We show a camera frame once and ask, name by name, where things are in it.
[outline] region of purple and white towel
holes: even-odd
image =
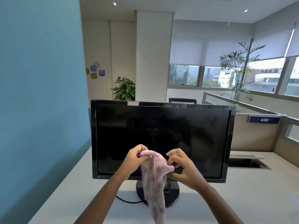
[[[152,155],[153,158],[141,164],[144,199],[147,200],[152,218],[156,224],[165,224],[164,186],[169,172],[174,166],[167,165],[167,160],[159,153],[151,150],[141,151],[139,157]]]

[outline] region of blue sign plate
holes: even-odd
[[[280,117],[273,117],[273,116],[249,116],[248,122],[278,124],[279,120]]]

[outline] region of desk surface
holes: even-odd
[[[211,183],[246,224],[293,224],[299,220],[299,168],[274,153],[240,152],[255,155],[271,170],[229,168],[227,183]],[[107,180],[92,179],[91,148],[53,192],[29,224],[74,223]],[[217,223],[205,201],[193,190],[180,184],[177,202],[166,209],[168,224]],[[118,196],[139,201],[136,181],[125,181]],[[105,224],[153,224],[146,205],[127,204],[118,199]]]

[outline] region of ceiling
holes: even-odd
[[[174,12],[176,20],[254,23],[296,1],[80,0],[80,7],[83,19],[135,21],[134,10],[149,10]]]

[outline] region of white label sticker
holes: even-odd
[[[128,101],[129,106],[139,106],[139,101]]]

